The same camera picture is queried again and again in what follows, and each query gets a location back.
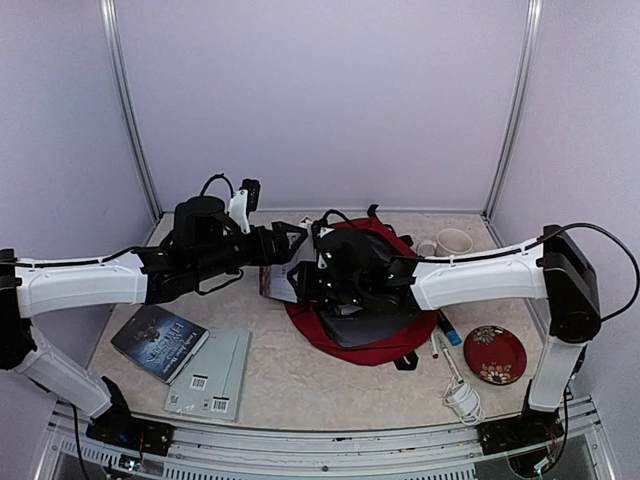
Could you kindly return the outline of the rose cover white book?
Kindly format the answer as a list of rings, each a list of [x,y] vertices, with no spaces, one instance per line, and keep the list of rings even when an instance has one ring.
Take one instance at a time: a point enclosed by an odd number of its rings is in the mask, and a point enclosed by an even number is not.
[[[307,216],[298,223],[299,227],[307,230],[308,238],[302,243],[291,261],[283,265],[261,267],[259,270],[259,294],[266,298],[288,303],[296,303],[297,295],[293,285],[288,279],[291,270],[301,262],[314,262],[316,260],[315,249],[311,239],[311,225],[313,220]]]

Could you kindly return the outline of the red student backpack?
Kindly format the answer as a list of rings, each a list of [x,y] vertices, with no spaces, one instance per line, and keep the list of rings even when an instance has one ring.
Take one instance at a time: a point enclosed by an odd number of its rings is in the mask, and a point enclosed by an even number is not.
[[[399,236],[371,205],[363,218],[328,211],[311,225],[320,268],[350,271],[350,302],[299,301],[286,312],[297,330],[318,350],[360,366],[392,363],[398,370],[417,367],[416,350],[427,342],[438,314],[421,310],[411,292],[417,255],[410,236]]]

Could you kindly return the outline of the grey barcode book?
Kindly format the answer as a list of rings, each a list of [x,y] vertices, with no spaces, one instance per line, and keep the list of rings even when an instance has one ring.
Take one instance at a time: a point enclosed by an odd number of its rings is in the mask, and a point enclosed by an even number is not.
[[[206,421],[235,422],[252,336],[244,329],[214,329],[170,386],[164,410]]]

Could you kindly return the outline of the dark blue heights book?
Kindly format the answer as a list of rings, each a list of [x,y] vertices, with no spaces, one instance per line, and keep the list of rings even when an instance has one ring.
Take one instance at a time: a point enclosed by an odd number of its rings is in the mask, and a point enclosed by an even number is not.
[[[209,335],[206,328],[157,305],[143,305],[110,343],[139,368],[171,385]]]

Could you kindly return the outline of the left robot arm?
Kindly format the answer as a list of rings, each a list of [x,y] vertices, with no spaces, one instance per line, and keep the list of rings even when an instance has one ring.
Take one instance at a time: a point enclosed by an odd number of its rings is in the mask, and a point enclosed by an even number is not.
[[[26,376],[87,415],[121,445],[140,434],[119,387],[97,378],[54,347],[33,317],[114,304],[164,304],[195,292],[203,281],[245,266],[291,261],[308,233],[277,221],[253,226],[260,184],[246,179],[229,200],[201,192],[174,209],[173,227],[155,247],[129,247],[92,259],[39,261],[1,252],[1,367]]]

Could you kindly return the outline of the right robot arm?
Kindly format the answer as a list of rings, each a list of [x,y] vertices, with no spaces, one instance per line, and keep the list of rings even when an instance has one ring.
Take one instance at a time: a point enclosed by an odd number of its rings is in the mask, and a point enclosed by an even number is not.
[[[582,352],[606,322],[595,269],[571,238],[571,225],[547,225],[541,236],[495,250],[421,257],[375,216],[330,223],[326,216],[287,237],[288,280],[299,302],[364,318],[416,318],[473,302],[510,298],[547,302],[543,353],[511,433],[535,442],[555,417]]]

